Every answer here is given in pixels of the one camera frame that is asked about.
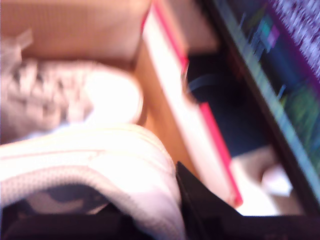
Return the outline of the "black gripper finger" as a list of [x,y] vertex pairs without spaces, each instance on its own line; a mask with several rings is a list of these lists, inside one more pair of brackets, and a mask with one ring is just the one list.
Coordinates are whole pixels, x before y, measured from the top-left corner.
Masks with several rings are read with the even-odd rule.
[[176,177],[182,216],[190,240],[248,240],[237,211],[208,190],[180,161]]
[[13,222],[6,240],[139,240],[133,219],[115,207],[96,214],[34,215]]

